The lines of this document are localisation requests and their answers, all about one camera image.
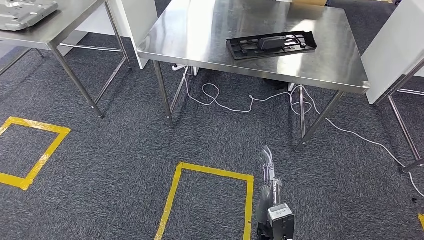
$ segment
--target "silver metal panel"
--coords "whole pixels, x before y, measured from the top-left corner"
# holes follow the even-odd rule
[[[312,31],[315,52],[234,60],[226,39]],[[369,88],[345,11],[267,0],[173,0],[143,42],[144,59],[364,94]]]
[[[59,5],[56,12],[33,27],[17,32],[0,31],[0,43],[50,50],[49,45],[58,46],[106,0],[54,1]]]
[[[29,28],[57,9],[57,2],[0,0],[0,30],[20,31]]]

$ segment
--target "carpet floor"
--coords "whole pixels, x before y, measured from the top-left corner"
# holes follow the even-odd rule
[[[156,0],[160,14],[170,0]],[[361,53],[396,6],[385,2],[332,0],[345,9]],[[89,34],[81,44],[117,47],[113,36]],[[125,39],[127,49],[131,43]],[[5,64],[15,52],[0,60]],[[298,240],[419,240],[424,214],[407,175],[379,146],[343,133],[327,122],[304,151],[299,119],[286,96],[256,103],[250,113],[200,105],[184,94],[175,127],[166,121],[153,64],[124,69],[103,97],[99,119],[54,56],[31,51],[0,77],[0,125],[10,116],[71,129],[27,191],[0,184],[0,238],[5,240],[114,239],[155,237],[179,162],[254,176],[253,208],[259,199],[260,150],[272,150],[283,182],[283,201],[296,214]],[[130,52],[133,64],[135,53]],[[119,63],[117,53],[74,49],[66,60],[95,96]],[[162,65],[172,95],[182,73]],[[410,88],[420,88],[420,78]],[[247,109],[249,95],[264,99],[281,91],[261,79],[201,69],[191,94],[209,101],[202,85],[220,88],[221,104]],[[334,91],[307,87],[322,110]],[[395,99],[417,147],[424,151],[424,102],[413,95]],[[307,115],[310,126],[314,113]],[[330,119],[344,129],[388,147],[398,159],[414,157],[388,102],[368,104],[347,94]],[[0,173],[25,177],[56,138],[55,133],[12,125],[0,136]],[[424,171],[414,172],[424,191]],[[247,184],[232,178],[183,170],[163,240],[243,238]],[[255,215],[251,238],[256,239]]]

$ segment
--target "floor marking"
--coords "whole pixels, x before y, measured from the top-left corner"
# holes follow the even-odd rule
[[[418,214],[418,219],[421,222],[422,230],[424,230],[424,214]]]
[[[160,219],[159,228],[157,230],[154,240],[161,240],[164,235],[165,228],[167,226],[168,219],[171,214],[172,205],[174,203],[175,194],[177,192],[178,184],[180,182],[181,173],[183,169],[213,174],[227,178],[233,178],[237,180],[243,180],[247,182],[247,193],[246,193],[246,205],[245,205],[245,214],[244,214],[244,234],[243,240],[251,239],[252,231],[252,207],[253,207],[253,190],[254,190],[254,177],[252,175],[236,173],[232,171],[226,171],[216,168],[211,168],[207,166],[199,166],[190,163],[180,162],[176,166],[175,174],[172,180],[172,186],[169,191],[168,198],[166,200],[165,209],[163,210],[162,218]]]
[[[56,139],[47,148],[45,153],[41,156],[41,158],[38,160],[38,162],[34,165],[34,167],[31,169],[31,171],[28,173],[28,175],[25,178],[12,176],[12,175],[8,175],[8,174],[0,172],[0,183],[18,187],[26,191],[28,187],[33,183],[34,179],[37,177],[41,168],[46,164],[46,162],[49,160],[49,158],[52,156],[52,154],[59,147],[61,142],[69,134],[71,130],[69,128],[62,127],[62,126],[56,126],[56,125],[51,125],[51,124],[47,124],[43,122],[31,121],[31,120],[11,116],[6,120],[3,126],[0,127],[0,136],[12,124],[20,125],[20,126],[24,126],[28,128],[33,128],[33,129],[40,129],[40,130],[58,134]]]

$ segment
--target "power cord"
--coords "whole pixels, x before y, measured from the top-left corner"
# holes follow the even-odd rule
[[[184,75],[182,76],[182,79],[184,80],[184,82],[185,82],[185,88],[186,88],[186,90],[187,90],[187,95],[188,95],[188,97],[190,97],[192,100],[194,100],[194,101],[196,101],[197,103],[199,103],[199,104],[201,104],[201,105],[204,105],[204,106],[210,106],[210,105],[212,105],[213,103],[216,103],[218,106],[220,106],[220,107],[222,107],[222,108],[224,108],[224,109],[227,109],[227,110],[229,110],[229,111],[232,111],[232,112],[237,112],[237,113],[250,113],[251,111],[252,111],[252,106],[253,106],[253,103],[254,103],[254,101],[258,101],[258,102],[266,102],[266,101],[268,101],[268,100],[270,100],[270,99],[273,99],[273,98],[275,98],[275,97],[278,97],[278,96],[281,96],[281,95],[289,95],[289,97],[290,97],[290,107],[291,107],[291,110],[294,112],[294,114],[296,114],[296,115],[300,115],[300,113],[298,113],[298,112],[296,112],[295,111],[295,109],[294,109],[294,106],[295,105],[298,105],[298,104],[300,104],[300,102],[293,102],[293,93],[295,92],[295,90],[297,89],[297,88],[303,88],[303,90],[305,91],[305,93],[306,93],[306,95],[308,96],[308,98],[312,101],[312,103],[310,103],[310,102],[307,102],[307,101],[305,101],[304,102],[304,104],[306,104],[306,105],[309,105],[309,109],[307,110],[307,111],[305,111],[305,114],[307,114],[312,108],[314,108],[314,110],[315,110],[315,112],[316,113],[318,113],[319,115],[321,114],[319,111],[318,111],[318,109],[317,109],[317,105],[315,104],[315,101],[314,101],[314,99],[309,95],[309,93],[308,93],[308,91],[306,90],[306,88],[304,87],[304,86],[302,86],[302,85],[298,85],[298,86],[296,86],[293,90],[292,90],[292,92],[291,93],[289,93],[289,92],[282,92],[282,93],[279,93],[279,94],[276,94],[276,95],[273,95],[273,96],[270,96],[270,97],[268,97],[267,99],[256,99],[256,98],[254,98],[252,95],[249,95],[249,98],[251,99],[251,103],[250,103],[250,108],[249,108],[249,110],[235,110],[235,109],[231,109],[231,108],[229,108],[229,107],[227,107],[227,106],[224,106],[224,105],[221,105],[218,101],[217,101],[217,98],[218,98],[218,96],[220,95],[220,89],[216,86],[216,85],[214,85],[214,84],[212,84],[212,83],[206,83],[206,84],[204,84],[202,87],[201,87],[201,90],[203,91],[203,93],[206,95],[206,96],[208,96],[209,98],[211,98],[212,99],[212,101],[210,102],[210,103],[203,103],[203,102],[201,102],[201,101],[199,101],[199,100],[197,100],[197,99],[195,99],[194,97],[192,97],[191,95],[190,95],[190,91],[189,91],[189,83],[188,83],[188,81],[187,81],[187,78],[186,78],[186,75],[187,75],[187,72],[188,72],[188,70],[189,70],[189,67],[185,67],[184,68],[185,69],[185,72],[184,72]],[[206,86],[212,86],[212,87],[214,87],[217,91],[218,91],[218,93],[216,94],[216,96],[215,97],[213,97],[213,96],[211,96],[211,95],[209,95],[206,91],[205,91],[205,87]],[[374,141],[371,141],[371,140],[368,140],[368,139],[366,139],[366,138],[364,138],[364,137],[362,137],[362,136],[360,136],[359,134],[357,134],[356,132],[353,132],[353,131],[348,131],[348,130],[344,130],[344,129],[342,129],[342,128],[340,128],[340,127],[338,127],[338,126],[336,126],[330,119],[328,119],[328,118],[325,118],[325,120],[327,120],[333,127],[335,127],[337,130],[340,130],[340,131],[342,131],[342,132],[345,132],[345,133],[350,133],[350,134],[353,134],[353,135],[355,135],[355,136],[357,136],[358,138],[360,138],[360,139],[362,139],[362,140],[364,140],[364,141],[366,141],[366,142],[368,142],[368,143],[371,143],[371,144],[374,144],[374,145],[377,145],[377,146],[380,146],[380,147],[382,147],[384,150],[386,150],[387,152],[388,152],[388,154],[399,164],[399,165],[401,165],[403,168],[405,168],[405,165],[403,165],[388,149],[387,149],[387,147],[385,147],[384,145],[382,145],[382,144],[380,144],[380,143],[378,143],[378,142],[374,142]],[[410,178],[410,181],[411,181],[411,183],[412,183],[412,186],[414,187],[414,189],[424,198],[424,194],[422,194],[419,190],[418,190],[418,188],[417,188],[417,186],[415,185],[415,183],[414,183],[414,179],[412,178],[412,173],[411,172],[408,172],[408,175],[409,175],[409,178]]]

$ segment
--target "stainless steel table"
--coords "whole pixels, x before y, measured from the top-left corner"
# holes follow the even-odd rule
[[[27,28],[21,31],[0,31],[0,42],[3,44],[27,47],[21,55],[11,61],[7,66],[0,70],[0,75],[6,72],[11,66],[17,61],[24,57],[31,49],[36,49],[40,56],[43,56],[39,51],[50,50],[53,52],[57,60],[63,66],[67,74],[70,76],[72,81],[78,87],[79,91],[88,101],[90,106],[95,110],[99,117],[104,117],[104,114],[97,106],[97,103],[106,92],[107,88],[114,80],[118,71],[122,68],[125,61],[130,64],[127,52],[124,48],[121,36],[118,33],[115,20],[112,16],[111,9],[107,0],[54,0],[59,4],[59,8],[52,15],[49,15],[44,20],[40,21],[37,25]],[[105,47],[94,47],[94,46],[81,46],[81,45],[70,45],[62,44],[62,42],[72,33],[81,23],[83,23],[94,11],[96,11],[101,5],[105,4],[107,14],[109,15],[110,22],[112,24],[114,33],[119,42],[120,49],[105,48]],[[83,48],[91,50],[100,50],[108,52],[122,52],[123,58],[119,63],[118,67],[113,72],[112,76],[108,79],[105,86],[101,90],[98,97],[93,100],[88,94],[85,87],[81,84],[78,77],[74,74],[72,69],[68,66],[64,57],[58,50],[58,46],[68,46],[74,48]]]
[[[316,51],[234,60],[226,46],[226,39],[292,31],[312,31]],[[268,0],[173,0],[139,45],[138,55],[154,62],[171,126],[184,82],[170,106],[159,61],[336,90],[307,132],[305,115],[300,115],[297,150],[345,92],[364,94],[370,87],[345,11],[332,7]],[[303,109],[303,97],[300,102]]]

